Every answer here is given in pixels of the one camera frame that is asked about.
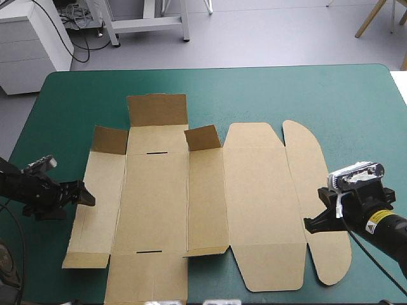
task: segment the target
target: yellow label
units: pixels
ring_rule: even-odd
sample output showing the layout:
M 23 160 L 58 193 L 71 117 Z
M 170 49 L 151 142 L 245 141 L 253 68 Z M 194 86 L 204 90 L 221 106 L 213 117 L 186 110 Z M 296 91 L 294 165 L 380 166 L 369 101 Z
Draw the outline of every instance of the yellow label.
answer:
M 380 210 L 374 213 L 368 220 L 368 223 L 366 224 L 366 230 L 370 234 L 375 233 L 375 229 L 377 227 L 377 224 L 385 217 L 389 215 L 393 215 L 394 213 L 389 211 L 389 210 Z
M 389 210 L 380 210 L 374 213 L 370 218 L 369 221 L 375 224 L 378 224 L 384 217 L 393 215 L 394 213 Z

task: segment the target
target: cardboard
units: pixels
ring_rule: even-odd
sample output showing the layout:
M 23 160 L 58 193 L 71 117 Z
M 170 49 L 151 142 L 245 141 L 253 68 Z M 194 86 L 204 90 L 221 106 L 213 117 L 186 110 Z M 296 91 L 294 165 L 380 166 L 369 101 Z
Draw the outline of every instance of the cardboard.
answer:
M 86 188 L 96 207 L 78 205 L 63 268 L 106 268 L 116 228 L 126 163 L 127 131 L 95 127 Z
M 106 304 L 186 302 L 186 257 L 231 246 L 249 290 L 299 289 L 302 217 L 320 206 L 306 185 L 296 191 L 298 151 L 312 155 L 315 139 L 293 145 L 301 139 L 289 126 L 286 151 L 269 124 L 235 123 L 221 147 L 213 125 L 188 130 L 185 95 L 129 97 L 128 111 L 129 132 L 95 128 L 85 184 L 97 203 L 78 207 L 63 267 L 105 268 L 110 256 Z M 321 154 L 314 161 L 319 183 Z M 308 186 L 316 193 L 318 183 Z M 329 238 L 308 242 L 323 282 L 339 279 L 342 269 L 331 278 L 326 271 L 334 266 L 326 263 Z
M 190 149 L 187 256 L 229 247 L 221 143 L 215 126 L 185 131 Z
M 125 186 L 105 302 L 186 301 L 186 98 L 129 97 L 128 109 Z
M 300 201 L 301 218 L 314 218 L 325 210 L 317 190 L 326 186 L 328 169 L 314 135 L 299 123 L 283 123 L 291 175 Z M 305 230 L 318 278 L 326 285 L 338 283 L 347 273 L 352 250 L 346 232 L 310 234 Z
M 246 287 L 301 288 L 307 243 L 282 142 L 269 124 L 234 123 L 223 158 L 230 243 Z

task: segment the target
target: green table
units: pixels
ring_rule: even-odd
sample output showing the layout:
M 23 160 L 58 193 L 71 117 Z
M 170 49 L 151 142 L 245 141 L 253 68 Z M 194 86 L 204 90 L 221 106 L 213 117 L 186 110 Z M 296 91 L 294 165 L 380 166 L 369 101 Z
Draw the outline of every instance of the green table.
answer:
M 52 178 L 82 178 L 93 126 L 129 128 L 126 96 L 147 93 L 186 93 L 190 127 L 214 123 L 222 140 L 233 122 L 265 121 L 282 138 L 282 122 L 298 121 L 319 139 L 330 170 L 361 160 L 383 163 L 384 183 L 396 190 L 396 211 L 407 215 L 407 107 L 381 65 L 54 73 L 44 84 L 11 162 L 23 167 L 53 154 L 59 165 L 50 171 Z M 11 206 L 20 215 L 21 205 Z M 28 251 L 25 299 L 103 302 L 107 270 L 61 269 L 74 210 L 68 206 L 68 219 L 61 222 L 35 223 L 20 216 Z M 0 221 L 0 236 L 18 261 L 17 230 L 7 213 L 0 214 Z M 407 286 L 395 262 L 367 247 Z M 308 253 L 304 286 L 295 292 L 251 293 L 231 251 L 190 259 L 189 302 L 405 301 L 354 243 L 352 250 L 347 276 L 333 287 L 316 280 Z

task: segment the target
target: black cable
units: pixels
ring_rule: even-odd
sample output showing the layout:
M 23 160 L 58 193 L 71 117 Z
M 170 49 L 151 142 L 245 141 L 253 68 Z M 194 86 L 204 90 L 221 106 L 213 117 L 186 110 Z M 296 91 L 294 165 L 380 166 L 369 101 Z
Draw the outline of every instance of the black cable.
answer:
M 64 20 L 65 23 L 67 23 L 67 22 L 70 22 L 70 23 L 75 22 L 75 20 L 73 20 L 72 18 L 69 18 L 68 16 L 65 16 L 65 15 L 59 15 L 59 17 L 61 17 L 61 18 L 66 18 L 66 20 Z M 83 46 L 80 46 L 80 45 L 74 43 L 73 41 L 71 41 L 71 43 L 72 43 L 74 46 L 76 46 L 76 47 L 78 47 L 79 49 L 82 49 L 82 50 L 97 51 L 97 50 L 101 50 L 101 49 L 104 49 L 105 47 L 107 47 L 107 46 L 110 44 L 110 40 L 109 40 L 104 46 L 100 46 L 100 47 L 98 47 L 98 48 L 84 48 Z
M 7 207 L 7 205 L 10 203 L 10 201 L 11 201 L 11 199 L 7 200 L 4 205 Z
M 15 215 L 10 211 L 10 209 L 7 207 L 7 205 L 0 203 L 0 207 L 2 207 L 1 210 L 6 210 L 10 214 L 11 218 L 14 220 L 14 222 L 17 225 L 18 230 L 20 232 L 21 244 L 22 244 L 22 248 L 23 248 L 23 264 L 22 264 L 23 273 L 22 273 L 22 279 L 21 279 L 20 295 L 19 295 L 18 300 L 17 300 L 17 304 L 20 305 L 22 297 L 23 297 L 24 284 L 25 284 L 25 238 L 24 238 L 24 232 L 23 232 L 23 229 L 21 227 L 21 223 L 18 221 L 18 219 L 15 217 Z
M 36 0 L 31 0 L 31 1 L 34 2 L 36 5 L 38 5 L 38 7 L 41 8 L 41 9 L 44 11 L 44 13 L 45 13 L 45 15 L 48 17 L 48 19 L 50 19 L 50 21 L 51 21 L 53 27 L 54 27 L 55 30 L 57 31 L 57 34 L 58 34 L 58 36 L 59 36 L 59 39 L 61 40 L 62 44 L 64 45 L 65 49 L 66 49 L 67 52 L 70 54 L 70 56 L 72 56 L 72 58 L 75 59 L 77 62 L 82 62 L 82 63 L 88 62 L 89 59 L 90 59 L 90 50 L 89 50 L 88 40 L 86 39 L 85 35 L 83 35 L 83 39 L 85 40 L 85 44 L 86 44 L 86 47 L 87 47 L 87 50 L 88 50 L 88 57 L 86 58 L 86 60 L 80 60 L 80 59 L 77 59 L 77 58 L 71 53 L 71 51 L 69 51 L 68 47 L 67 47 L 66 44 L 65 44 L 65 41 L 62 39 L 62 36 L 61 36 L 60 32 L 58 31 L 57 26 L 55 25 L 54 21 L 52 20 L 50 14 L 48 14 L 48 12 L 47 12 Z
M 355 234 L 349 229 L 347 223 L 345 222 L 345 219 L 343 217 L 341 217 L 342 223 L 345 226 L 346 230 L 348 231 L 350 237 L 352 237 L 352 239 L 357 243 L 357 245 L 359 246 L 360 249 L 363 250 L 363 252 L 370 258 L 370 260 L 372 262 L 375 263 L 375 265 L 377 266 L 377 268 L 380 269 L 380 271 L 382 273 L 384 273 L 385 276 L 387 276 L 389 278 L 390 281 L 393 282 L 393 284 L 407 297 L 407 291 L 396 281 L 396 279 L 394 279 L 389 272 L 386 271 L 386 269 L 384 269 L 384 267 L 382 265 L 379 264 L 378 261 L 376 261 L 376 259 L 369 253 L 369 251 L 362 245 L 362 243 L 356 238 Z
M 99 48 L 90 48 L 90 49 L 84 48 L 84 47 L 82 47 L 82 46 L 78 46 L 78 45 L 77 45 L 76 43 L 74 43 L 73 41 L 72 41 L 72 44 L 73 44 L 74 46 L 78 47 L 79 49 L 82 49 L 82 50 L 97 51 L 97 50 L 101 50 L 101 49 L 104 49 L 105 47 L 107 47 L 107 46 L 110 44 L 110 40 L 109 40 L 104 46 L 101 46 L 101 47 L 99 47 Z

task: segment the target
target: cabinet drawer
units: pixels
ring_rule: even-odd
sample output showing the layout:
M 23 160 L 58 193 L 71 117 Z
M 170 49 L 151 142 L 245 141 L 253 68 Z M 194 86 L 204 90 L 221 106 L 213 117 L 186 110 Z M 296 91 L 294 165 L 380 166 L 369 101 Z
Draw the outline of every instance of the cabinet drawer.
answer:
M 0 62 L 48 58 L 40 40 L 0 43 Z
M 30 21 L 0 23 L 0 43 L 39 39 Z
M 7 94 L 38 92 L 55 68 L 49 58 L 0 63 L 0 87 Z

